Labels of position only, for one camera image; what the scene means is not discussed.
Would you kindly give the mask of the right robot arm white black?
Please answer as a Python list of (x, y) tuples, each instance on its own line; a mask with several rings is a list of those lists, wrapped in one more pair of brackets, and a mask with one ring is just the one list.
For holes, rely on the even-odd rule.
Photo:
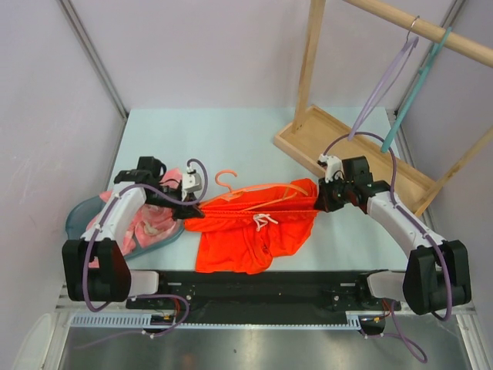
[(393, 180), (374, 180), (363, 156), (341, 160), (320, 155), (317, 163), (324, 176), (318, 181), (316, 210), (330, 213), (352, 204), (380, 224), (407, 257), (403, 272), (363, 276), (363, 285), (355, 290), (362, 308), (373, 309), (389, 298), (406, 303), (417, 315), (447, 321), (454, 307), (471, 301), (466, 246), (446, 240), (412, 214), (395, 193)]

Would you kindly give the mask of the orange plastic hanger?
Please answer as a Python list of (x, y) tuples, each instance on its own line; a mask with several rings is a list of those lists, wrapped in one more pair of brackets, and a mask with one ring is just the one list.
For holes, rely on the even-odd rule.
[(310, 182), (307, 186), (300, 186), (294, 183), (262, 183), (233, 189), (229, 183), (221, 180), (223, 175), (237, 177), (237, 173), (234, 170), (221, 170), (217, 172), (214, 181), (216, 185), (225, 187), (226, 192), (200, 204), (202, 210), (205, 210), (207, 207), (226, 206), (227, 204), (234, 203), (246, 204), (247, 210), (254, 210), (259, 207), (267, 207), (293, 198), (311, 196)]

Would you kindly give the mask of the orange shorts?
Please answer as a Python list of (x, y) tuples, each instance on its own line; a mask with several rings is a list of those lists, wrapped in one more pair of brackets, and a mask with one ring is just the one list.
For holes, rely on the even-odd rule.
[(291, 183), (307, 186), (311, 196), (247, 210), (245, 203), (207, 207), (204, 218), (184, 221), (189, 232), (200, 233), (195, 269), (200, 273), (229, 271), (259, 274), (277, 257), (299, 251), (310, 237), (317, 210), (317, 185), (310, 179)]

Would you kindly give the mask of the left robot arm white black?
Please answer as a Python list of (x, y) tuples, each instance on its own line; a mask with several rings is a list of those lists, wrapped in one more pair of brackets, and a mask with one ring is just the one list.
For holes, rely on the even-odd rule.
[(69, 298), (83, 301), (92, 312), (129, 298), (144, 298), (154, 308), (165, 306), (170, 289), (156, 271), (132, 271), (122, 254), (126, 231), (144, 205), (169, 208), (174, 220), (203, 217), (199, 209), (209, 185), (205, 166), (190, 159), (176, 187), (162, 180), (166, 166), (153, 156), (120, 171), (109, 200), (94, 224), (78, 239), (67, 240), (62, 261)]

